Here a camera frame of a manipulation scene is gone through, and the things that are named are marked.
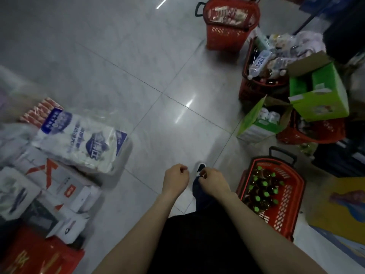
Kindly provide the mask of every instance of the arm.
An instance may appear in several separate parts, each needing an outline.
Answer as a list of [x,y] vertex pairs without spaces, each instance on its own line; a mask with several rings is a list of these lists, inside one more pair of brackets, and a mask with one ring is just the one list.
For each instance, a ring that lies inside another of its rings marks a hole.
[[265,274],[326,274],[306,253],[281,236],[231,192],[222,173],[202,170],[199,182],[203,190],[224,207],[241,239]]
[[93,274],[146,273],[172,206],[189,183],[182,164],[165,172],[162,193],[129,233],[107,254]]

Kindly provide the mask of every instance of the hand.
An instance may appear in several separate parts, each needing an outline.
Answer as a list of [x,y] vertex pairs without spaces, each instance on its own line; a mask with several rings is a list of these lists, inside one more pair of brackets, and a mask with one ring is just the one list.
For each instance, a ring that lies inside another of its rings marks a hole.
[[206,194],[220,201],[226,194],[231,194],[231,189],[223,174],[215,168],[205,167],[200,172],[199,183]]
[[176,164],[165,172],[162,194],[177,199],[189,183],[189,170],[183,164]]

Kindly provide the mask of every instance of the leg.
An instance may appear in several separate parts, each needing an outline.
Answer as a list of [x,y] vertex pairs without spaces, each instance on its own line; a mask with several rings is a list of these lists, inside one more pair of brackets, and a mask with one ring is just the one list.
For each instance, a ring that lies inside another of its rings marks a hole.
[[203,189],[199,183],[199,177],[200,177],[199,173],[205,166],[206,165],[204,163],[201,163],[199,165],[198,175],[193,182],[193,196],[195,197],[195,200],[196,200],[196,211],[206,209],[207,207],[216,203],[216,200],[212,196],[206,194],[203,191]]

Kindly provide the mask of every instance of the blue and white package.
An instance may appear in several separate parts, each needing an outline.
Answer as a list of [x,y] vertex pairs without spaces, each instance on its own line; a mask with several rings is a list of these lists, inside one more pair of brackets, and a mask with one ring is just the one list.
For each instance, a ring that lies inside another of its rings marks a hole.
[[51,158],[81,170],[112,174],[127,140],[123,131],[54,108],[32,145]]

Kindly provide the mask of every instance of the green cardboard box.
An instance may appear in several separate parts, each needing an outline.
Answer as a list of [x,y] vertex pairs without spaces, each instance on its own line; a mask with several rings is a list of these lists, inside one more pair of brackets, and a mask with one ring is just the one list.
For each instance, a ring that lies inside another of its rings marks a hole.
[[290,103],[307,121],[349,116],[346,89],[325,53],[316,53],[288,66]]
[[[270,111],[271,106],[282,107],[281,110],[283,113],[281,113],[279,125],[273,124],[267,120],[258,119],[261,108],[266,107]],[[245,116],[237,133],[237,137],[249,143],[258,143],[267,137],[280,133],[289,124],[292,110],[293,106],[291,104],[270,96],[265,96]]]

